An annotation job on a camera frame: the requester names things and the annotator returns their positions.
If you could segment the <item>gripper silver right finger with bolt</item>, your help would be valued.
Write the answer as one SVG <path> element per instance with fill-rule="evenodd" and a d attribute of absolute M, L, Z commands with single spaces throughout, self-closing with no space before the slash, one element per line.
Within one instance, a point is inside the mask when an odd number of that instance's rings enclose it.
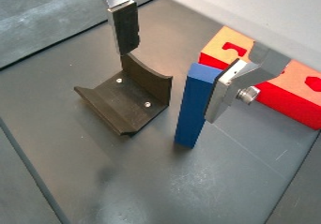
<path fill-rule="evenodd" d="M 252 43 L 250 61 L 235 59 L 213 80 L 204 119 L 212 123 L 235 99 L 250 104 L 256 96 L 254 87 L 275 78 L 290 62 L 290 58 L 259 42 Z"/>

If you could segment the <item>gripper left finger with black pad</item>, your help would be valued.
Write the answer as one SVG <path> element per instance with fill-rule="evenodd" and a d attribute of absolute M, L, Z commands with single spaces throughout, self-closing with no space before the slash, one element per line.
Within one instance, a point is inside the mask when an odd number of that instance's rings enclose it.
<path fill-rule="evenodd" d="M 115 43 L 120 55 L 139 45 L 137 6 L 132 0 L 101 0 L 108 12 Z"/>

